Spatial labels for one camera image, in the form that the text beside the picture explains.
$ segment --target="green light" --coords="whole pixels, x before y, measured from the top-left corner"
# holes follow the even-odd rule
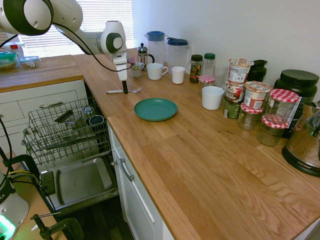
[[[0,227],[3,229],[0,233],[0,237],[5,236],[4,239],[2,238],[3,240],[11,238],[16,230],[16,226],[3,215],[0,215]]]

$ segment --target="white wall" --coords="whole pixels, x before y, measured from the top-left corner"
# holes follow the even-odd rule
[[[136,46],[162,31],[188,40],[193,54],[214,53],[217,64],[267,60],[271,85],[285,69],[320,76],[320,0],[133,0],[132,8]]]

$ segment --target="red checkered lid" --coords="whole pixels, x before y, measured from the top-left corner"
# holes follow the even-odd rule
[[[286,127],[289,126],[289,122],[288,122],[288,121],[286,121],[286,123],[283,123],[283,124],[274,123],[273,121],[268,121],[268,120],[265,118],[265,115],[263,115],[263,116],[261,117],[261,121],[262,121],[265,125],[267,125],[267,126],[269,126],[269,127],[271,127],[271,128],[274,128],[274,129],[285,129]]]
[[[295,103],[299,100],[299,95],[286,89],[273,89],[270,91],[270,97],[283,103]]]
[[[199,81],[206,84],[213,83],[215,80],[215,77],[210,75],[202,75],[199,77]]]
[[[244,103],[241,103],[241,109],[243,111],[245,111],[246,113],[250,113],[250,114],[260,114],[264,111],[264,108],[249,108],[248,106],[246,106]]]

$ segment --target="white cup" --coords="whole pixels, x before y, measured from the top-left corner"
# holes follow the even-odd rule
[[[186,69],[182,66],[174,66],[171,68],[172,82],[174,84],[182,84],[184,82]]]
[[[205,86],[202,88],[202,106],[205,109],[216,110],[220,108],[225,91],[217,86]]]
[[[163,66],[161,63],[149,63],[146,65],[146,70],[150,80],[159,80],[162,75],[168,72],[168,68]]]

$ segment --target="fork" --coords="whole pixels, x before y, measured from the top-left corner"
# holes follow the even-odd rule
[[[137,93],[139,92],[140,90],[142,89],[142,87],[139,87],[137,90],[128,90],[129,93]],[[124,91],[123,90],[109,90],[109,91],[106,91],[107,94],[121,94],[123,93]]]

